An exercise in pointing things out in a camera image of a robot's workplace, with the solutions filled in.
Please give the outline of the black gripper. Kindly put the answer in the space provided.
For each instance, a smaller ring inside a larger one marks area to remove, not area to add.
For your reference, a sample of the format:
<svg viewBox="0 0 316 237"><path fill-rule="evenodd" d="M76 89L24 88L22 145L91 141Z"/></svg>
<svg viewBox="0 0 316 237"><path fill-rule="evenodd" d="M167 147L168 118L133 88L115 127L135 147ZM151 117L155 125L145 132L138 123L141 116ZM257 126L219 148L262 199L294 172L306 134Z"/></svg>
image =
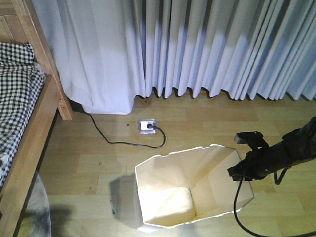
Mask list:
<svg viewBox="0 0 316 237"><path fill-rule="evenodd" d="M262 180L271 173L281 170L275 180L282 180L288 169L288 155L282 146L260 148L246 153L244 160L227 169L234 181Z"/></svg>

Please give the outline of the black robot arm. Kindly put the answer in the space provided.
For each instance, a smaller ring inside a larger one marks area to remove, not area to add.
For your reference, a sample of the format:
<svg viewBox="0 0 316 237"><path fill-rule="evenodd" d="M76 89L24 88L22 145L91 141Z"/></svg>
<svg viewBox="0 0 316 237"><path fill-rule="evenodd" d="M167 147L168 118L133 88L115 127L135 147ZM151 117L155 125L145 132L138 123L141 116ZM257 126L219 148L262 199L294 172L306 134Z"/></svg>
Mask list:
<svg viewBox="0 0 316 237"><path fill-rule="evenodd" d="M301 128L285 135L282 140L269 146L259 131L240 132L234 138L237 144L247 144L251 151L244 160L228 168L234 181L262 180L273 173L279 185L288 169L316 158L316 118Z"/></svg>

